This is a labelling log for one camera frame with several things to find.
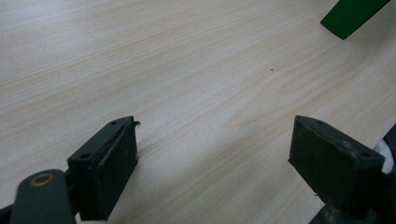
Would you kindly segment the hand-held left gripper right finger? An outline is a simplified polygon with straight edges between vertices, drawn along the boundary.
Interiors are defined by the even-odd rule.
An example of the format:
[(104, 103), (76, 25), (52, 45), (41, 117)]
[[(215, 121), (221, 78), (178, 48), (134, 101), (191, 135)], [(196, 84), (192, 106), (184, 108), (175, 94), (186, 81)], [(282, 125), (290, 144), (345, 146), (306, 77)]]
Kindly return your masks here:
[(294, 119), (290, 164), (324, 203), (346, 217), (366, 216), (370, 185), (380, 177), (384, 161), (321, 120)]

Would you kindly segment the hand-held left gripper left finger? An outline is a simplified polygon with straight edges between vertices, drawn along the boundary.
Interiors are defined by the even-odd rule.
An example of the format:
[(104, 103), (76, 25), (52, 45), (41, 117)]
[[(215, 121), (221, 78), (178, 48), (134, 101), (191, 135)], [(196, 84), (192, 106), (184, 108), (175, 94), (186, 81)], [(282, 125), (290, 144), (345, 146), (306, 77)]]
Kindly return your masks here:
[(138, 164), (132, 117), (106, 124), (67, 159), (83, 221), (107, 220)]

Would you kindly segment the white soft object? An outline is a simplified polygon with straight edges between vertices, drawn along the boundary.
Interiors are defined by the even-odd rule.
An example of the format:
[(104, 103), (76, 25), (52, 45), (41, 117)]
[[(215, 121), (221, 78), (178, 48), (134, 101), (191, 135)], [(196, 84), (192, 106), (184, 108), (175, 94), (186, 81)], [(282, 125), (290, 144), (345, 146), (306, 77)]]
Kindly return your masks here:
[(374, 151), (385, 158), (381, 171), (388, 175), (391, 173), (394, 165), (394, 159), (388, 143), (381, 139), (374, 148)]

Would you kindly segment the green flat object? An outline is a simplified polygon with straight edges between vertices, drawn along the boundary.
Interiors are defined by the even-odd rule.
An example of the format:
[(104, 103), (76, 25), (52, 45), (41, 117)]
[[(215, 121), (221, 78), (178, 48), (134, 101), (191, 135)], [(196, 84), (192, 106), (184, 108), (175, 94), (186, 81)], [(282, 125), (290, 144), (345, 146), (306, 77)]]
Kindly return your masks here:
[(320, 21), (342, 40), (350, 37), (390, 0), (339, 0)]

